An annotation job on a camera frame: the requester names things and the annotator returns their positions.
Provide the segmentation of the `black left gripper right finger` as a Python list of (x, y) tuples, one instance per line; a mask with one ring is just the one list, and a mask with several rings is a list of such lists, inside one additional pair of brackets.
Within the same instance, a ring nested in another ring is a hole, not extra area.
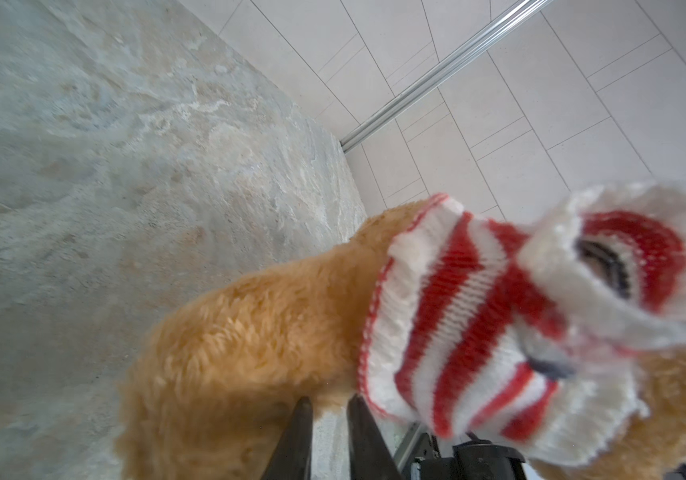
[(378, 425), (360, 396), (347, 404), (348, 451), (351, 480), (402, 480)]

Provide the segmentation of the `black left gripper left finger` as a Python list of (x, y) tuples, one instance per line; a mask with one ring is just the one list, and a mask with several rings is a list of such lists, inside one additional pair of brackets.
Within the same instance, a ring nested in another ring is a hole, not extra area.
[(310, 479), (313, 424), (312, 402), (308, 397), (302, 397), (292, 411), (261, 480)]

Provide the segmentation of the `tan plush teddy bear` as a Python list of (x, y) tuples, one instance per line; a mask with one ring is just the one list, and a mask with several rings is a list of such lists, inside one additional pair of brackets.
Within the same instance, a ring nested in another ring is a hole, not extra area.
[[(240, 278), (149, 336), (123, 386), (125, 479), (257, 479), (296, 402), (341, 406), (356, 387), (370, 300), (392, 238), (423, 208), (369, 218), (321, 255)], [(646, 354), (635, 418), (583, 467), (535, 461), (545, 479), (659, 479), (686, 464), (686, 348)]]

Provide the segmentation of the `red white striped knit sweater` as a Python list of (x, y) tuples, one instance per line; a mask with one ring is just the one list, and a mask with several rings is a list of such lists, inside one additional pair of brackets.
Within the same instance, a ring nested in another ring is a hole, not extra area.
[(652, 414), (640, 355), (686, 346), (686, 191), (570, 194), (531, 225), (433, 196), (392, 240), (358, 389), (380, 415), (583, 466)]

